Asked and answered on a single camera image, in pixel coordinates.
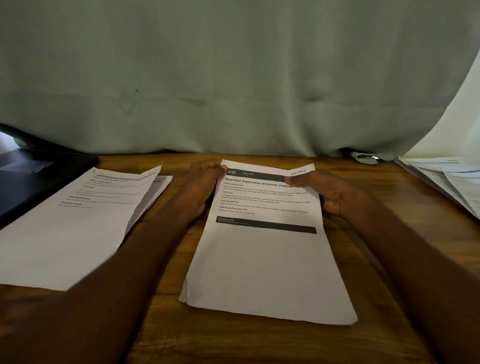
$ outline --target hand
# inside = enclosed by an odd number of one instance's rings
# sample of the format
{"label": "hand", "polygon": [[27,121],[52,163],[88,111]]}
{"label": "hand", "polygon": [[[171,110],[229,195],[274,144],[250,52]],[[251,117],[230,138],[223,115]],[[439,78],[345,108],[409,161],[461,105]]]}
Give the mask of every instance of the hand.
{"label": "hand", "polygon": [[176,197],[193,207],[192,220],[205,210],[205,201],[212,193],[217,179],[227,173],[227,166],[221,166],[220,163],[214,159],[195,162],[187,172],[185,182]]}
{"label": "hand", "polygon": [[310,186],[324,197],[324,210],[348,219],[366,199],[372,199],[366,191],[329,172],[314,170],[294,177],[285,177],[285,183],[293,187]]}

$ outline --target person's left hand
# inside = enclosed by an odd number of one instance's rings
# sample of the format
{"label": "person's left hand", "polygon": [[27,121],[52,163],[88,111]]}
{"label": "person's left hand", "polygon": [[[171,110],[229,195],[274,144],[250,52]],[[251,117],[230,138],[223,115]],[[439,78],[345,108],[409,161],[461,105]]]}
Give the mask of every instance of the person's left hand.
{"label": "person's left hand", "polygon": [[177,198],[188,203],[194,209],[195,219],[205,209],[205,202],[215,187],[217,179],[227,173],[227,166],[219,160],[203,160],[192,163]]}

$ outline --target forearm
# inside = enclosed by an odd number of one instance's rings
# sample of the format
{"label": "forearm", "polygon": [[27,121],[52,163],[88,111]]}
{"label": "forearm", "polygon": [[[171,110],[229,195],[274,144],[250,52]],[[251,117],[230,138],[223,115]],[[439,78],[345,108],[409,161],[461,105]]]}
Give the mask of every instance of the forearm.
{"label": "forearm", "polygon": [[480,281],[388,208],[360,194],[346,219],[450,363],[480,363]]}
{"label": "forearm", "polygon": [[106,263],[39,308],[2,345],[2,355],[19,363],[115,363],[158,269],[192,219],[188,204],[168,202]]}

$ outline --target person's right hand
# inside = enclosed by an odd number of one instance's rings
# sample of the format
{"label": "person's right hand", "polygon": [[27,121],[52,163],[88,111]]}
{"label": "person's right hand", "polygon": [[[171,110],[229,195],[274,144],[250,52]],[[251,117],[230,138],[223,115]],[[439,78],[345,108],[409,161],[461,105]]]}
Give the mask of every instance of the person's right hand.
{"label": "person's right hand", "polygon": [[371,198],[369,194],[350,184],[347,180],[322,170],[285,177],[285,183],[293,187],[310,186],[324,197],[324,210],[348,219],[350,213],[360,207],[362,200]]}

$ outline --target person's right arm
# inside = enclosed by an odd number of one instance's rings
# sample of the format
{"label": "person's right arm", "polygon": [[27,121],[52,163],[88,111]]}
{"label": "person's right arm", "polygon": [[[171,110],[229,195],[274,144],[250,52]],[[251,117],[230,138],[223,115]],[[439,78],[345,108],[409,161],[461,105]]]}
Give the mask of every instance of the person's right arm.
{"label": "person's right arm", "polygon": [[480,363],[480,279],[340,177],[316,170],[285,182],[312,187],[326,212],[350,223],[448,363]]}

